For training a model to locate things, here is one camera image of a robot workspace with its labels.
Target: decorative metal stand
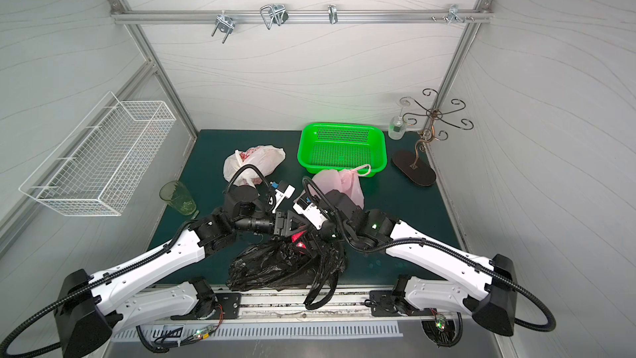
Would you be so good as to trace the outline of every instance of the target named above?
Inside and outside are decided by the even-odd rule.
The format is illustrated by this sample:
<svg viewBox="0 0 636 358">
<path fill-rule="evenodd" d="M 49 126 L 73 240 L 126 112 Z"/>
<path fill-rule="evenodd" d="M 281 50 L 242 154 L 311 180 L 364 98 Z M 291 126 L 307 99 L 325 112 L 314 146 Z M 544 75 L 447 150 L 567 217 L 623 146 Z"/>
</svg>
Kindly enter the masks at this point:
<svg viewBox="0 0 636 358">
<path fill-rule="evenodd" d="M 422 90 L 422 94 L 426 97 L 429 97 L 432 92 L 435 92 L 436 95 L 438 93 L 434 89 Z M 426 117 L 426 120 L 424 122 L 424 125 L 422 126 L 422 129 L 418 131 L 420 139 L 415 142 L 415 155 L 413 155 L 412 152 L 406 150 L 398 151 L 393 155 L 393 163 L 395 163 L 395 165 L 417 185 L 431 186 L 433 185 L 437 177 L 433 169 L 431 169 L 430 166 L 420 160 L 420 151 L 424 152 L 426 150 L 426 145 L 430 144 L 433 140 L 443 141 L 448 139 L 449 137 L 449 134 L 445 130 L 440 130 L 437 133 L 435 132 L 435 121 L 441 121 L 461 130 L 471 130 L 473 129 L 474 125 L 473 122 L 466 118 L 460 121 L 463 127 L 458 126 L 457 124 L 449 123 L 442 119 L 444 115 L 452 114 L 466 108 L 465 102 L 463 102 L 461 99 L 451 99 L 451 104 L 461 105 L 462 107 L 448 112 L 441 112 L 439 108 L 426 108 L 413 97 L 402 97 L 400 99 L 400 105 L 402 105 L 403 107 L 410 107 L 410 100 L 412 100 L 421 109 L 423 109 L 425 113 L 416 114 L 415 112 L 405 112 L 402 115 L 402 120 L 404 121 L 404 123 L 408 124 L 409 126 L 417 124 L 418 120 L 416 116 Z"/>
</svg>

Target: aluminum rail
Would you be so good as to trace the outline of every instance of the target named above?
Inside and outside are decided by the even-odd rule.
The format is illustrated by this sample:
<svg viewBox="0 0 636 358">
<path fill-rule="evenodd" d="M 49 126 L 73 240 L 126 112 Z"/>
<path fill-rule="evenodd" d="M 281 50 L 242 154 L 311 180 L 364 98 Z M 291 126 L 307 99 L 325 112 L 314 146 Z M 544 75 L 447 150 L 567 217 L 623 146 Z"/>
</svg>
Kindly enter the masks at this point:
<svg viewBox="0 0 636 358">
<path fill-rule="evenodd" d="M 214 24 L 216 16 L 225 14 L 237 24 L 263 24 L 258 10 L 250 11 L 123 11 L 111 14 L 116 24 Z M 327 10 L 288 11 L 285 24 L 330 24 Z M 445 24 L 448 10 L 338 10 L 338 24 Z M 457 16 L 464 22 L 489 23 L 491 12 L 459 10 Z"/>
</svg>

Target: dark green table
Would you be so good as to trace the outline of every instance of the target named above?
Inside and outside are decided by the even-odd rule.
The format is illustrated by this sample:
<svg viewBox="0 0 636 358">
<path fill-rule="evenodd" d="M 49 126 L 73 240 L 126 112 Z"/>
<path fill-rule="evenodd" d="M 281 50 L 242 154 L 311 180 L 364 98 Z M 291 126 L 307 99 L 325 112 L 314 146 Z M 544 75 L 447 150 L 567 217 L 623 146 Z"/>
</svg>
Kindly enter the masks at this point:
<svg viewBox="0 0 636 358">
<path fill-rule="evenodd" d="M 227 181 L 223 178 L 223 162 L 235 149 L 246 150 L 249 147 L 266 145 L 283 148 L 287 158 L 267 178 L 276 182 L 285 180 L 296 187 L 296 194 L 292 197 L 295 199 L 302 188 L 300 180 L 304 175 L 311 175 L 296 159 L 299 139 L 300 131 L 202 130 L 181 174 L 181 181 L 192 193 L 197 209 L 200 210 L 199 217 L 207 215 L 223 203 L 222 192 L 227 186 Z M 391 162 L 395 151 L 413 149 L 416 139 L 415 133 L 406 133 L 398 141 L 386 137 L 389 158 L 386 169 L 374 177 L 360 179 L 364 208 L 378 208 L 394 214 L 417 230 L 459 247 L 437 186 L 415 186 Z M 292 199 L 283 201 L 279 209 L 291 209 Z M 171 207 L 166 208 L 149 248 L 170 240 L 179 225 L 188 218 L 189 216 L 183 216 Z M 194 276 L 204 276 L 211 284 L 225 283 L 228 267 L 234 258 L 250 243 L 258 243 L 260 240 L 259 235 L 243 233 L 231 247 L 182 268 L 159 283 L 181 283 Z M 340 285 L 392 285 L 399 274 L 441 279 L 421 267 L 383 253 L 364 256 L 349 249 L 347 255 L 348 267 L 340 278 Z"/>
</svg>

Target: white plastic bag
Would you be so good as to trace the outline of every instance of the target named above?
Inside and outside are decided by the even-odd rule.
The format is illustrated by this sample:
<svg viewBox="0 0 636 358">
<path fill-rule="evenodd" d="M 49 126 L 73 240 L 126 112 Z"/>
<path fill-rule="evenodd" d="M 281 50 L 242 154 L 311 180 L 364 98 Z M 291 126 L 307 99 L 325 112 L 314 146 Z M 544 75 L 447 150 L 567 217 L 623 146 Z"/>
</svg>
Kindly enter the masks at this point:
<svg viewBox="0 0 636 358">
<path fill-rule="evenodd" d="M 358 174 L 358 170 L 368 167 L 369 170 L 365 174 Z M 313 178 L 314 183 L 323 193 L 328 193 L 333 189 L 337 189 L 341 193 L 346 194 L 353 203 L 364 209 L 364 195 L 360 187 L 360 176 L 366 176 L 371 172 L 370 164 L 363 164 L 355 169 L 345 170 L 321 170 Z"/>
<path fill-rule="evenodd" d="M 252 147 L 245 152 L 241 152 L 237 149 L 234 151 L 234 154 L 228 156 L 225 163 L 223 163 L 223 177 L 229 182 L 232 176 L 234 176 L 234 173 L 243 167 L 244 164 L 253 164 L 264 176 L 269 176 L 283 160 L 285 160 L 285 151 L 283 148 L 258 146 Z M 261 182 L 262 180 L 255 171 L 247 169 L 234 181 L 234 185 L 249 185 L 254 187 L 255 184 L 260 184 Z"/>
</svg>

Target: black plastic bag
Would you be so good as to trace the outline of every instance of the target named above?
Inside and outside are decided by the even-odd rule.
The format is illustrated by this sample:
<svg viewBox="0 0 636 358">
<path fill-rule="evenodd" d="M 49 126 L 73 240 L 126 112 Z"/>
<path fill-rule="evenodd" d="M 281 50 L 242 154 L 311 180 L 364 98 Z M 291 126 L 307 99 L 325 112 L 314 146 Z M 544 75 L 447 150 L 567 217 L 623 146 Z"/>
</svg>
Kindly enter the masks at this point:
<svg viewBox="0 0 636 358">
<path fill-rule="evenodd" d="M 319 253 L 307 254 L 298 251 L 295 243 L 298 242 L 272 239 L 248 247 L 230 265 L 227 286 L 244 292 L 261 287 L 304 289 L 311 285 L 305 307 L 314 310 L 323 306 L 333 296 L 338 277 L 346 269 L 345 249 L 340 242 L 324 243 Z M 330 286 L 330 292 L 314 303 L 325 284 Z"/>
</svg>

